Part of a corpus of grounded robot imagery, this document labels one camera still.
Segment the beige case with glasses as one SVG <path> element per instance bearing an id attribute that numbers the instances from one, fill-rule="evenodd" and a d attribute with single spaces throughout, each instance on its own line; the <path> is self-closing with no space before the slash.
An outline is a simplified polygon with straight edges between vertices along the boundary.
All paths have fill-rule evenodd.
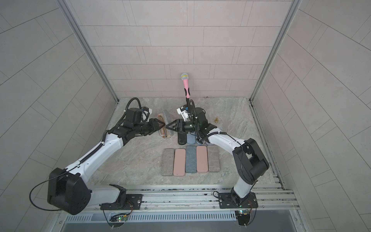
<path id="1" fill-rule="evenodd" d="M 166 125 L 171 123 L 171 115 L 167 110 L 164 110 L 162 113 L 157 115 L 158 120 L 160 120 L 164 126 L 160 129 L 159 135 L 164 139 L 169 139 L 174 135 L 174 131 L 166 128 Z"/>

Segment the brown black glasses case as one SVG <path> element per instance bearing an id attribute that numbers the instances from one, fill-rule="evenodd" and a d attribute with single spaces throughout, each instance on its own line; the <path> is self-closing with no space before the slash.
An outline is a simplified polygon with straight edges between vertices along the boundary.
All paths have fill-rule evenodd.
<path id="1" fill-rule="evenodd" d="M 177 142 L 179 145 L 187 144 L 187 135 L 185 133 L 178 133 L 177 134 Z"/>

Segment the clear case pink glasses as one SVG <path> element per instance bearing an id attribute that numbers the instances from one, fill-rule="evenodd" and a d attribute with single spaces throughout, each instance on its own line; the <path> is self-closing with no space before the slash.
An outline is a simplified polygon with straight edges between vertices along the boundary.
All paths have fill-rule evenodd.
<path id="1" fill-rule="evenodd" d="M 187 144 L 188 145 L 195 145 L 196 144 L 196 136 L 192 133 L 188 133 L 186 135 Z"/>

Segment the mint case yellow glasses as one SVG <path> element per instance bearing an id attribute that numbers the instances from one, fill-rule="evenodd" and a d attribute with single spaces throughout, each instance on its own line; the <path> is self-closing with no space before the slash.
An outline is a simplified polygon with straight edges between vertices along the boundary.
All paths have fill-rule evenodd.
<path id="1" fill-rule="evenodd" d="M 173 148 L 166 148 L 162 153 L 161 175 L 164 177 L 170 177 L 174 174 L 174 153 Z"/>

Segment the pink grey case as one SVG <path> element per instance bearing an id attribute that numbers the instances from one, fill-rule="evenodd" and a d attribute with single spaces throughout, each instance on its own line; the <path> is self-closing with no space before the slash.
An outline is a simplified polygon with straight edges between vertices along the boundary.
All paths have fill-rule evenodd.
<path id="1" fill-rule="evenodd" d="M 196 146 L 197 172 L 208 172 L 208 154 L 206 146 Z"/>

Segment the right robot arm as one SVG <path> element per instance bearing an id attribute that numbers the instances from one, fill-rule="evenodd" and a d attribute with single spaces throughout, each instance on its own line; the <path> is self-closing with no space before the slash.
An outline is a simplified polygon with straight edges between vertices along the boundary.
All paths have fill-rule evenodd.
<path id="1" fill-rule="evenodd" d="M 187 99 L 177 111 L 183 118 L 167 124 L 167 129 L 183 134 L 194 133 L 199 143 L 206 141 L 233 156 L 239 179 L 231 190 L 230 200 L 236 207 L 245 207 L 251 189 L 270 167 L 258 143 L 252 138 L 235 138 L 209 123 L 205 111 L 196 107 L 193 100 Z"/>

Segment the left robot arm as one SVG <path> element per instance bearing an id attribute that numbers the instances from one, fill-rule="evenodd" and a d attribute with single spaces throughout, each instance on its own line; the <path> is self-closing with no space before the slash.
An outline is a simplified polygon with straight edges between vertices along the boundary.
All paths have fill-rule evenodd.
<path id="1" fill-rule="evenodd" d="M 46 180 L 47 202 L 55 211 L 77 215 L 87 206 L 103 205 L 113 209 L 126 206 L 125 188 L 117 184 L 89 188 L 87 183 L 94 172 L 131 139 L 152 135 L 165 126 L 159 119 L 151 118 L 151 113 L 151 109 L 141 104 L 137 108 L 127 105 L 123 116 L 103 132 L 97 145 L 66 168 L 56 168 L 50 173 Z"/>

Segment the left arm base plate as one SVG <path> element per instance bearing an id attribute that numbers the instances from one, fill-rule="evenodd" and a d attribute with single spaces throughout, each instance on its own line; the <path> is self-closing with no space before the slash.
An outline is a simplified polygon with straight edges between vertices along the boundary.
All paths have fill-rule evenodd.
<path id="1" fill-rule="evenodd" d="M 139 210 L 142 200 L 142 194 L 120 195 L 114 203 L 101 204 L 100 210 Z"/>

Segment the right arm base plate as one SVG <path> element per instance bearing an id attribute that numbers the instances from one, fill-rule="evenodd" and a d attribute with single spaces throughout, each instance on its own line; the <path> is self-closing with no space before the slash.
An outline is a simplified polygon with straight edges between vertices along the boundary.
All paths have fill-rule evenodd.
<path id="1" fill-rule="evenodd" d="M 256 198 L 256 194 L 250 192 L 244 198 L 239 198 L 238 195 L 234 195 L 230 192 L 228 193 L 216 193 L 216 198 L 219 200 L 219 207 L 221 209 L 229 209 L 229 208 L 248 208 L 254 209 L 258 208 L 258 200 Z"/>

